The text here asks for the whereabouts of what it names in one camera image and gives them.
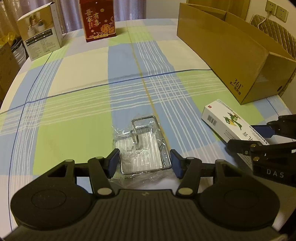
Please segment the white ointment box with bird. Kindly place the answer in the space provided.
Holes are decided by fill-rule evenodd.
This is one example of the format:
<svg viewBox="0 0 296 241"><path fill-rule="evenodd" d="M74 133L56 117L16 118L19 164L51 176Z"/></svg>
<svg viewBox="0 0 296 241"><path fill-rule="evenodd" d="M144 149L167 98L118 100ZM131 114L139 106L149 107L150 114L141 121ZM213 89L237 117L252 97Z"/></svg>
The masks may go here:
<svg viewBox="0 0 296 241"><path fill-rule="evenodd" d="M263 145L268 145L264 137L219 99L204 107L202 120L225 142L229 140L258 141Z"/></svg>

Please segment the metal wire rack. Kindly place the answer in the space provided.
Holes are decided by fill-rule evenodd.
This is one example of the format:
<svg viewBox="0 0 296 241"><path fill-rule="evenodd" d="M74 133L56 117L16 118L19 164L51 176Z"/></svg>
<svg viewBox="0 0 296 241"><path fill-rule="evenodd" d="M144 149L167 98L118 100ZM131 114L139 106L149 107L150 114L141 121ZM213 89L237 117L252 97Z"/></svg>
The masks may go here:
<svg viewBox="0 0 296 241"><path fill-rule="evenodd" d="M120 153L111 182L132 188L172 177L167 142L154 115L142 115L127 127L114 128L113 146Z"/></svg>

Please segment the large brown cardboard box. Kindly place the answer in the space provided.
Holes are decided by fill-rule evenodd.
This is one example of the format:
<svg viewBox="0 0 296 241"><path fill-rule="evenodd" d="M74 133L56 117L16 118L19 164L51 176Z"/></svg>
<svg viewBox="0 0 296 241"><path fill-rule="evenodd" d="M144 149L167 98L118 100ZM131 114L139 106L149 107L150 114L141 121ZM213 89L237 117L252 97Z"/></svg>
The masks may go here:
<svg viewBox="0 0 296 241"><path fill-rule="evenodd" d="M295 60L280 44L228 11L181 3L177 36L240 104L279 94L295 72Z"/></svg>

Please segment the plaid checkered tablecloth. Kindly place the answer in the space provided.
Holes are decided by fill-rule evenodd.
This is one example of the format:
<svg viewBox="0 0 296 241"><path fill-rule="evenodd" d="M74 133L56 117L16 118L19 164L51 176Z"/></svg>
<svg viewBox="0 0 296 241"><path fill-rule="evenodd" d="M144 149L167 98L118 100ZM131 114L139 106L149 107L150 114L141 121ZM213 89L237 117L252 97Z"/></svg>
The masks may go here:
<svg viewBox="0 0 296 241"><path fill-rule="evenodd" d="M25 62L1 106L2 237L16 226L16 191L65 159L107 156L114 130L133 118L155 115L168 146L185 157L245 168L202 121L204 106L220 99L251 125L290 113L278 96L240 105L177 37L177 22L122 21L115 37L89 43L76 30L61 49Z"/></svg>

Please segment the quilted beige chair cushion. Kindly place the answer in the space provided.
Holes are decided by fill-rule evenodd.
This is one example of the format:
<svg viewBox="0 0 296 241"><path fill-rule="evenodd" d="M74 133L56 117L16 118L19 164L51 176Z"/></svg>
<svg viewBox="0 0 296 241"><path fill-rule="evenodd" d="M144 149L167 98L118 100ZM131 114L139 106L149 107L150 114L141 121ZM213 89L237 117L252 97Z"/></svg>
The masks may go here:
<svg viewBox="0 0 296 241"><path fill-rule="evenodd" d="M295 37L287 29L277 22L265 19L260 15L254 15L250 20L250 24L273 38L276 42L282 45L285 51L295 58Z"/></svg>

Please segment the small brown cardboard box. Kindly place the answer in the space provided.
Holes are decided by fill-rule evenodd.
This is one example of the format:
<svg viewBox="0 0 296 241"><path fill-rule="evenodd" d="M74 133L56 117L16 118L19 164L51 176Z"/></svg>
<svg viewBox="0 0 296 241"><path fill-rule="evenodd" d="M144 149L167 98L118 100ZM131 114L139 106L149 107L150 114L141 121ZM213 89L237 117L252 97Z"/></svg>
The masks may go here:
<svg viewBox="0 0 296 241"><path fill-rule="evenodd" d="M15 56L11 51L8 43L1 47L1 60L0 60L0 99L4 101L8 90L16 77L20 66L18 65Z"/></svg>

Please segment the white product box with photo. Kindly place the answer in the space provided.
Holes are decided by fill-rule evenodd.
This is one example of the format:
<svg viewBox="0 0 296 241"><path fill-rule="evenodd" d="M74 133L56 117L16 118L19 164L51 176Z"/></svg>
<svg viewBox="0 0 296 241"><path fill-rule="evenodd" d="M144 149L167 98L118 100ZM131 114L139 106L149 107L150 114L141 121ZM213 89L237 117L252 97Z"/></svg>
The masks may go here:
<svg viewBox="0 0 296 241"><path fill-rule="evenodd" d="M62 47L62 29L54 2L26 13L16 24L31 61Z"/></svg>

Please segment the red gold gift box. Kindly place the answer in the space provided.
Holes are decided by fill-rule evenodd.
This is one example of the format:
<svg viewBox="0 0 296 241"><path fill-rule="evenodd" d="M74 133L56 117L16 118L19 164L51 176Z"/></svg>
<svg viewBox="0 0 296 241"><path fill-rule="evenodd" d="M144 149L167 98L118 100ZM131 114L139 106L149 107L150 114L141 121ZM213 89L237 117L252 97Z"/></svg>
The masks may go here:
<svg viewBox="0 0 296 241"><path fill-rule="evenodd" d="M80 0L79 6L86 42L116 36L113 1Z"/></svg>

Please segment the yellow plastic bag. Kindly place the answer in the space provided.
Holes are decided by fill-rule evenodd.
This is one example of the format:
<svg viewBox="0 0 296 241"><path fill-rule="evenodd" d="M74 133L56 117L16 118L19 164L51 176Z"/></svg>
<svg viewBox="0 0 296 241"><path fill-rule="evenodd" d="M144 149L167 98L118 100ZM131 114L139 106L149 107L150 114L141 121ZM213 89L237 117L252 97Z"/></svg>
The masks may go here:
<svg viewBox="0 0 296 241"><path fill-rule="evenodd" d="M9 32L7 35L4 35L0 38L0 45L4 46L6 43L8 43L10 46L12 46L15 39L15 32Z"/></svg>

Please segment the pale purple window curtain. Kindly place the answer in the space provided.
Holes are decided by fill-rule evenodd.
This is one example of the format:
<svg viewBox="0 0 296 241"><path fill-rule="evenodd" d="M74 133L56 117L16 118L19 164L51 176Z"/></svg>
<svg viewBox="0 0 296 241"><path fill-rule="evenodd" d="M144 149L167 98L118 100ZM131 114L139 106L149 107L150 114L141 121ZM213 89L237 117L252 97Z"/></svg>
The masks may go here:
<svg viewBox="0 0 296 241"><path fill-rule="evenodd" d="M22 15L48 3L46 0L1 1L1 36L9 32L19 33L16 20ZM79 1L55 1L64 33L83 28ZM146 18L146 1L114 1L114 19L118 21Z"/></svg>

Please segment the beige wall socket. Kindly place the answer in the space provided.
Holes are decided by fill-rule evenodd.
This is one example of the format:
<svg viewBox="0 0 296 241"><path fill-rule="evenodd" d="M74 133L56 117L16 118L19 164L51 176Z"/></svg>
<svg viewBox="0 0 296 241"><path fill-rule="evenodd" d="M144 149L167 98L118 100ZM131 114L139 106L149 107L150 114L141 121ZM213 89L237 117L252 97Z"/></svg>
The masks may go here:
<svg viewBox="0 0 296 241"><path fill-rule="evenodd" d="M279 20L283 21L284 23L287 22L288 18L288 11L281 6L276 5L271 1L266 1L265 11L278 18Z"/></svg>

